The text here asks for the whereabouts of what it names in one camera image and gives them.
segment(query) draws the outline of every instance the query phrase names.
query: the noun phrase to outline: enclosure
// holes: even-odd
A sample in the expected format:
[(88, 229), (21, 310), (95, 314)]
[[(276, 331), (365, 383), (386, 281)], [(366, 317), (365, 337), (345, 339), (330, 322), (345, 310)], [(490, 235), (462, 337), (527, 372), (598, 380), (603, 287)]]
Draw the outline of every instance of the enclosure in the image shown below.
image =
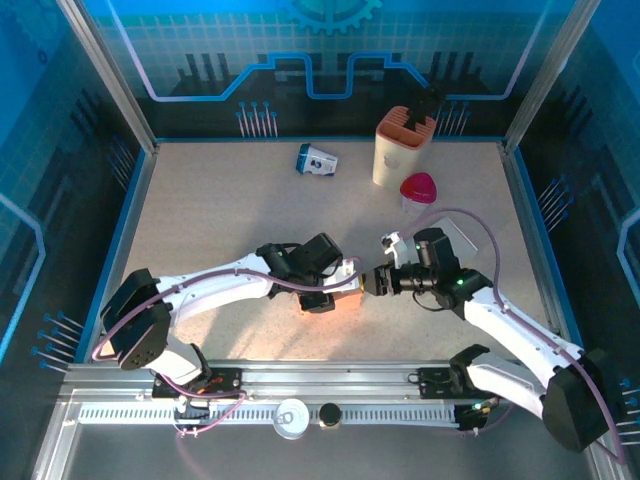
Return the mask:
[[(100, 310), (140, 268), (198, 272), (320, 232), (367, 268), (384, 262), (381, 236), (409, 218), (397, 189), (372, 182), (376, 127), (435, 85), (446, 96), (430, 112), (420, 165), (436, 181), (436, 206), (489, 223), (505, 295), (554, 334), (610, 352), (633, 392), (636, 2), (37, 0), (0, 9), (4, 478), (637, 475), (634, 393), (618, 430), (626, 466), (595, 447), (562, 450), (526, 412), (478, 438), (356, 422), (295, 442), (261, 424), (182, 441), (170, 418), (128, 417), (155, 408), (146, 370), (90, 359)], [(333, 177), (295, 171), (305, 143), (338, 157)], [(492, 275), (483, 230), (447, 218), (472, 246), (467, 265)], [(402, 295), (365, 296), (318, 318), (285, 295), (241, 301), (175, 334), (207, 359), (248, 375), (280, 372), (274, 385), (300, 391), (322, 372), (358, 371), (363, 384), (398, 395), (381, 412), (421, 405), (389, 369), (446, 366), (474, 343), (513, 357), (451, 312), (425, 312)], [(351, 390), (327, 388), (350, 404)], [(92, 409), (114, 418), (92, 419)]]

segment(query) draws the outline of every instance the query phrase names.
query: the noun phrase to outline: speckled surface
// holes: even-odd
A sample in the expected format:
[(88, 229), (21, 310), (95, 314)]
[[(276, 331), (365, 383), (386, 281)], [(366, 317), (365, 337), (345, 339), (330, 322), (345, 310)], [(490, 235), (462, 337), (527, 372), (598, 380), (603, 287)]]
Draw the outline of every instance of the speckled surface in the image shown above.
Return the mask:
[[(373, 142), (313, 143), (340, 159), (335, 177), (301, 176), (299, 143), (164, 144), (129, 256), (127, 271), (190, 273), (243, 257), (268, 242), (305, 242), (328, 233), (367, 268), (385, 260), (379, 238), (407, 223), (399, 194), (371, 181)], [(497, 235), (501, 289), (546, 324), (498, 150), (493, 143), (434, 143), (424, 170), (437, 205), (473, 210)], [(478, 247), (467, 265), (493, 275), (488, 238), (472, 221), (450, 218)], [(293, 296), (246, 300), (178, 325), (178, 338), (207, 358), (445, 359), (481, 343), (484, 332), (449, 312), (432, 314), (409, 295), (366, 296), (356, 311), (302, 316)]]

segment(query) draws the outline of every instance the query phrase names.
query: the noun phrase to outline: pink container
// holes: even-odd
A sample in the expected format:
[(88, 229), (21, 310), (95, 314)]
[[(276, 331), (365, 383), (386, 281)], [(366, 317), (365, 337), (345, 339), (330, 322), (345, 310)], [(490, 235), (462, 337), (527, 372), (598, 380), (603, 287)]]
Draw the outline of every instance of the pink container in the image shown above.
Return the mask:
[(400, 186), (402, 210), (412, 216), (420, 215), (436, 201), (438, 190), (436, 182), (428, 173), (416, 173), (407, 178)]

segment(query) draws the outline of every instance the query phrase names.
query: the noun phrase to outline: blue wall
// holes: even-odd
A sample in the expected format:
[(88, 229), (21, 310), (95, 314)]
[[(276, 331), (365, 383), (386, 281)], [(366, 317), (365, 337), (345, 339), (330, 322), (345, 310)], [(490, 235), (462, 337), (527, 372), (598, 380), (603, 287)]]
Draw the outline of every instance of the blue wall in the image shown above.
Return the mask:
[(342, 0), (332, 15), (323, 5), (91, 0), (89, 10), (161, 137), (241, 137), (236, 115), (252, 101), (275, 109), (281, 136), (373, 135), (433, 82), (457, 102), (446, 115), (471, 115), (443, 134), (499, 135), (572, 2)]
[[(559, 185), (539, 203), (584, 343), (611, 352), (634, 385), (640, 382), (639, 52), (638, 2), (603, 0), (521, 144), (537, 194)], [(630, 449), (629, 456), (638, 467), (640, 452)]]
[(30, 478), (74, 353), (44, 318), (86, 320), (139, 145), (55, 1), (0, 2), (0, 65), (0, 470)]

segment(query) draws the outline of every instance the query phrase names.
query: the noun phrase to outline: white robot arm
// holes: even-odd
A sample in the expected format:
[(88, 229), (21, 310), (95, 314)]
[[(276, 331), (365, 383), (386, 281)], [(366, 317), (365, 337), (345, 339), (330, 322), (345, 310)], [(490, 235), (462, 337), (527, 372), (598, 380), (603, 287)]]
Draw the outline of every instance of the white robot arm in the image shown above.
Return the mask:
[(431, 294), (443, 310), (484, 330), (521, 363), (508, 362), (474, 345), (454, 356), (451, 379), (459, 390), (494, 393), (542, 419), (566, 448), (583, 450), (608, 425), (581, 366), (595, 382), (616, 420), (624, 415), (611, 358), (601, 350), (585, 352), (554, 335), (512, 305), (479, 272), (460, 268), (447, 236), (439, 228), (416, 233), (405, 242), (398, 232), (383, 237), (393, 262), (374, 269), (365, 289), (374, 295)]
[[(146, 367), (178, 385), (206, 385), (208, 366), (198, 347), (169, 332), (177, 323), (228, 303), (273, 298), (280, 292), (297, 293), (302, 310), (320, 313), (334, 308), (334, 293), (359, 287), (354, 261), (343, 259), (326, 234), (304, 245), (267, 244), (240, 260), (192, 274), (154, 279), (148, 270), (138, 270), (103, 309), (108, 338), (97, 350), (109, 340), (123, 370)], [(144, 303), (140, 313), (133, 311)]]

